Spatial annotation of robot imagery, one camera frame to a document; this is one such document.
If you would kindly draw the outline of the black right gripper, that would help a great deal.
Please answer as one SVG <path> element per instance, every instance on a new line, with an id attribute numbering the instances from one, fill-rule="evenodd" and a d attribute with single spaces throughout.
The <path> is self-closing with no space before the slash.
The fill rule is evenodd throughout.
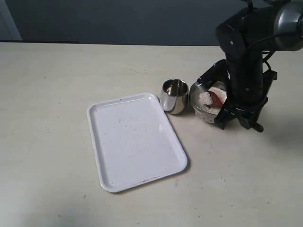
<path id="1" fill-rule="evenodd" d="M 263 54 L 262 51 L 225 52 L 230 82 L 227 100 L 214 119 L 216 127 L 224 130 L 236 119 L 236 108 L 241 109 L 238 121 L 245 129 L 264 129 L 258 123 L 263 109 Z"/>

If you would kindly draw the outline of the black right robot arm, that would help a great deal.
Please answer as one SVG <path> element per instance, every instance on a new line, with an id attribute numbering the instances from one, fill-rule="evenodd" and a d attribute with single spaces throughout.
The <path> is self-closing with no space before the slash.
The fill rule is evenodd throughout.
<path id="1" fill-rule="evenodd" d="M 277 0 L 265 8 L 246 8 L 216 28 L 216 38 L 225 54 L 220 80 L 227 98 L 214 123 L 223 129 L 237 119 L 246 129 L 263 131 L 258 118 L 268 101 L 268 92 L 277 73 L 263 66 L 278 51 L 303 47 L 303 4 Z"/>

